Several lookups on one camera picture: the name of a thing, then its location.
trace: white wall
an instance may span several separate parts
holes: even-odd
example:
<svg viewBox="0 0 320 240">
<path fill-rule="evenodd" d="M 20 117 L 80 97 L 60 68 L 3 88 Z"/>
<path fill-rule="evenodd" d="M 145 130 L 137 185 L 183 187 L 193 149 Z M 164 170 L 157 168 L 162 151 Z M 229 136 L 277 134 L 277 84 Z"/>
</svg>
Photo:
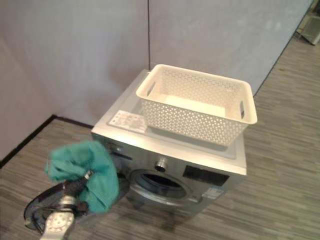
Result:
<svg viewBox="0 0 320 240">
<path fill-rule="evenodd" d="M 94 125 L 148 68 L 146 0 L 1 0 L 1 33 L 53 113 Z"/>
<path fill-rule="evenodd" d="M 52 114 L 0 38 L 0 161 Z"/>
<path fill-rule="evenodd" d="M 255 93 L 311 0 L 150 0 L 151 67 L 241 79 Z"/>
</svg>

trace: wooden floor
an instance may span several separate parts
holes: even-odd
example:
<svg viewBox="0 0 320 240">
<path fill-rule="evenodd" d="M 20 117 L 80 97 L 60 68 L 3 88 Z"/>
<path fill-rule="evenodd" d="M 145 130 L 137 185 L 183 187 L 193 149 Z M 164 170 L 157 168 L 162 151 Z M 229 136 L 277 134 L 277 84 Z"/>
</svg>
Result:
<svg viewBox="0 0 320 240">
<path fill-rule="evenodd" d="M 78 225 L 75 240 L 319 240 L 320 45 L 293 39 L 255 97 L 258 123 L 245 133 L 246 180 L 175 227 L 126 199 Z M 87 128 L 55 120 L 2 169 L 1 240 L 39 239 L 24 227 L 26 204 L 51 183 L 48 151 L 87 140 Z"/>
</svg>

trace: laundry basket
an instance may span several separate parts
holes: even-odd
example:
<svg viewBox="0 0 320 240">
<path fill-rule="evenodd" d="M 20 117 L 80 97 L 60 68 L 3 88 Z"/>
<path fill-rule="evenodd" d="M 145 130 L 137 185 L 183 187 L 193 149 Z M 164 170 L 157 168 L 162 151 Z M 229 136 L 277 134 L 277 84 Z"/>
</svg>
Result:
<svg viewBox="0 0 320 240">
<path fill-rule="evenodd" d="M 136 95 L 148 126 L 222 146 L 257 122 L 251 87 L 237 79 L 159 64 Z"/>
</svg>

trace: washing machine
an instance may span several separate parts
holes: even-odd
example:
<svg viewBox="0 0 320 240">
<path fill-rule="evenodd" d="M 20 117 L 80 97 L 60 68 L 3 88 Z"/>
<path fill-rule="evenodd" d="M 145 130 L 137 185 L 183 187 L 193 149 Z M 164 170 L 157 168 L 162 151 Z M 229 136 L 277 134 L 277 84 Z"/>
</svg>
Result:
<svg viewBox="0 0 320 240">
<path fill-rule="evenodd" d="M 128 199 L 193 217 L 246 176 L 243 136 L 229 147 L 147 127 L 136 90 L 143 70 L 91 133 L 129 181 Z"/>
</svg>

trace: label sticker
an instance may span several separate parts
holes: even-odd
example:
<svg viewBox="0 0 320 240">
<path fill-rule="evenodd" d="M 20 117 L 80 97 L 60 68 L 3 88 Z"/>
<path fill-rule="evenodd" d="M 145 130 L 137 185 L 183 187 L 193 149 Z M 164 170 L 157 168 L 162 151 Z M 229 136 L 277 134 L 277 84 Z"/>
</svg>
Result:
<svg viewBox="0 0 320 240">
<path fill-rule="evenodd" d="M 127 129 L 136 133 L 144 134 L 147 129 L 143 116 L 128 111 L 119 110 L 109 124 L 118 128 Z"/>
<path fill-rule="evenodd" d="M 209 198 L 209 199 L 216 199 L 224 192 L 225 191 L 219 188 L 216 188 L 215 186 L 212 186 L 202 195 L 202 197 Z"/>
</svg>

